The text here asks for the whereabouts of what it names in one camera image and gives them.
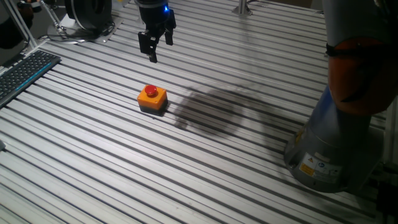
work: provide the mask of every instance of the metal pole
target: metal pole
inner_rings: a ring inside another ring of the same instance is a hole
[[[232,10],[233,13],[238,15],[251,16],[253,13],[248,8],[248,0],[239,0],[239,6]]]
[[[57,15],[54,13],[54,11],[52,9],[50,9],[49,7],[47,7],[46,3],[41,0],[40,3],[42,4],[43,8],[47,11],[47,13],[49,14],[51,20],[53,21],[55,27],[57,29],[59,29],[60,26],[60,20],[58,19]]]
[[[0,1],[4,5],[4,8],[10,15],[11,19],[14,21],[14,24],[19,29],[19,32],[22,34],[22,37],[25,39],[25,41],[29,41],[29,45],[30,47],[32,47],[32,49],[37,47],[37,43],[33,38],[32,33],[30,33],[29,28],[26,26],[24,19],[22,18],[21,14],[18,11],[17,6],[10,0],[0,0]]]

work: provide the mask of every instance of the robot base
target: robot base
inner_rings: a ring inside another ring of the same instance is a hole
[[[285,148],[288,170],[313,190],[356,193],[382,157],[383,133],[368,128],[369,122],[340,112],[327,87],[310,121]]]

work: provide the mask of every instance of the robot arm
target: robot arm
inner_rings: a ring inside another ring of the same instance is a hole
[[[323,0],[329,86],[341,111],[372,115],[386,110],[396,97],[396,2]]]
[[[156,46],[165,34],[166,44],[173,45],[173,30],[176,28],[174,12],[169,9],[168,0],[135,0],[146,30],[138,33],[141,53],[156,63]]]

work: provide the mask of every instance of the metal bracket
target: metal bracket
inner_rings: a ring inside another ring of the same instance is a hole
[[[6,145],[2,141],[0,141],[0,151],[3,151],[5,149],[6,149]]]
[[[239,6],[232,10],[237,15],[251,16],[253,12],[248,7],[248,0],[240,0]]]

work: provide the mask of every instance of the emergency stop button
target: emergency stop button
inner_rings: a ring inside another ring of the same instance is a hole
[[[146,85],[137,97],[142,112],[162,116],[169,101],[167,91],[154,85]]]

